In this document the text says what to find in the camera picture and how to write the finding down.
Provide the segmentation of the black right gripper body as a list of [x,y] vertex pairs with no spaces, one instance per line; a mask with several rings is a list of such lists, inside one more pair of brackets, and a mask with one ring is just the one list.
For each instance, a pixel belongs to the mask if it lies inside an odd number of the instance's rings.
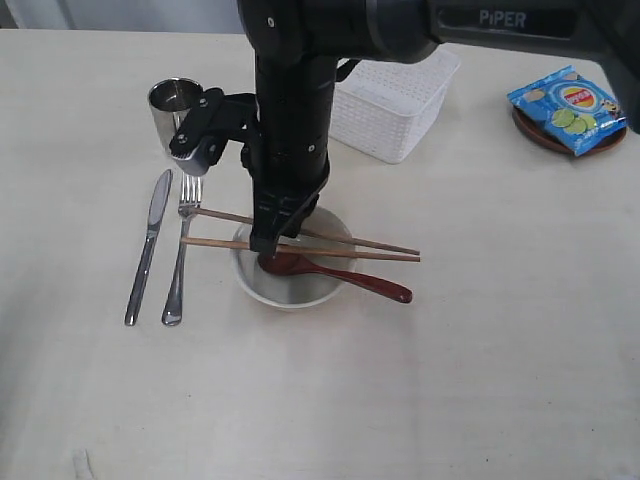
[[315,200],[328,179],[328,130],[335,59],[306,56],[282,64],[255,55],[257,126],[253,161],[256,210],[295,210]]

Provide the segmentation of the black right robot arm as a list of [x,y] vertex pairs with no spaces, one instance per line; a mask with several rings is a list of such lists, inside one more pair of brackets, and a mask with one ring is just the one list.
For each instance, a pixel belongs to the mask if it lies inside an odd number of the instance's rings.
[[253,251],[298,233],[329,175],[338,63],[412,64],[445,43],[587,59],[639,126],[635,1],[241,1],[255,52]]

